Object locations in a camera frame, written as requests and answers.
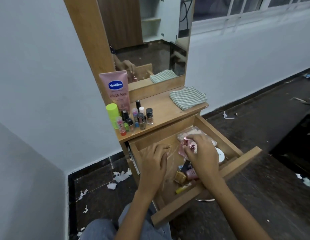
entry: neon green container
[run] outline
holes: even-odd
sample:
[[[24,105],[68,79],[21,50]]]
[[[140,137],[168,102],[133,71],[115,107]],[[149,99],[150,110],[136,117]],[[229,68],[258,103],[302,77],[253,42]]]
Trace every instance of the neon green container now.
[[[109,120],[112,123],[114,129],[118,129],[116,118],[119,116],[117,104],[108,104],[106,106]]]

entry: jeans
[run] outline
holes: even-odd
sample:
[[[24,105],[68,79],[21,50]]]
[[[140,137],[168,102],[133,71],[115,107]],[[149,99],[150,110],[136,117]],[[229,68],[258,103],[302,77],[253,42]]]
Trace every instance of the jeans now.
[[[128,212],[130,204],[125,206],[122,214],[118,219],[118,225],[121,226],[125,215]],[[148,209],[143,227],[141,229],[140,240],[172,240],[169,223],[159,229],[155,229],[151,223],[150,216],[153,214],[151,209]],[[80,240],[113,240],[116,235],[116,229],[113,223],[108,219],[95,219],[87,225]]]

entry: checkered cloth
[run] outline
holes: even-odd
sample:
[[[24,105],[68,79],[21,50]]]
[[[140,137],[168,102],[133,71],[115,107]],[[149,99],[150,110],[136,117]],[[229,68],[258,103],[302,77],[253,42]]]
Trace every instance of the checkered cloth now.
[[[172,78],[177,77],[176,74],[171,70],[165,70],[156,75],[150,75],[149,78],[153,83],[160,83],[162,81],[166,81]]]
[[[194,87],[172,91],[169,93],[169,97],[183,111],[207,100],[206,94],[197,91]]]

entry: wooden tabletop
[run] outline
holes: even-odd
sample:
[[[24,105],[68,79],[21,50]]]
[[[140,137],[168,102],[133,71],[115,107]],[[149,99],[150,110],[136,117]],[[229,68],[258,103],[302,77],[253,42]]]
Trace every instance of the wooden tabletop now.
[[[154,115],[153,125],[146,125],[146,129],[144,130],[135,128],[134,133],[127,132],[125,136],[122,136],[119,130],[115,130],[119,142],[125,142],[131,140],[135,137],[148,133],[152,130],[158,129],[164,125],[177,121],[181,118],[187,117],[192,114],[196,114],[200,112],[202,109],[208,107],[208,103],[205,102],[196,105],[192,108],[186,109],[185,111],[182,111],[179,107],[176,106],[176,104],[174,104],[174,102],[169,97],[169,93],[171,91],[181,90],[182,88],[184,88],[184,86],[142,99],[141,106],[144,107],[145,110],[147,108],[153,109],[153,115]],[[133,108],[136,108],[135,101],[131,103],[130,106],[131,111]]]

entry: drawer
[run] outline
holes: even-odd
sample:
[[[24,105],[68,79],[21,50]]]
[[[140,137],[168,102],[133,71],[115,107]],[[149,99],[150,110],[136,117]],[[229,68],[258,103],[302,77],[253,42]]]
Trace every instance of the drawer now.
[[[131,168],[134,167],[132,172],[135,175],[139,174],[138,168],[142,161],[142,155],[149,145],[155,142],[170,145],[166,175],[160,189],[153,199],[153,204],[157,213],[152,215],[151,219],[155,227],[160,227],[178,214],[181,214],[189,206],[189,202],[205,190],[201,182],[197,181],[197,184],[190,186],[184,192],[180,194],[175,193],[175,190],[178,189],[180,185],[174,181],[174,177],[178,170],[178,166],[184,164],[183,157],[178,154],[180,142],[177,140],[177,135],[191,126],[197,126],[212,137],[217,142],[216,147],[224,152],[225,160],[220,164],[219,170],[225,180],[231,178],[243,169],[261,151],[260,148],[255,147],[243,154],[240,149],[233,145],[225,136],[198,114],[128,141],[129,153],[131,156],[131,159],[128,160],[129,166]]]

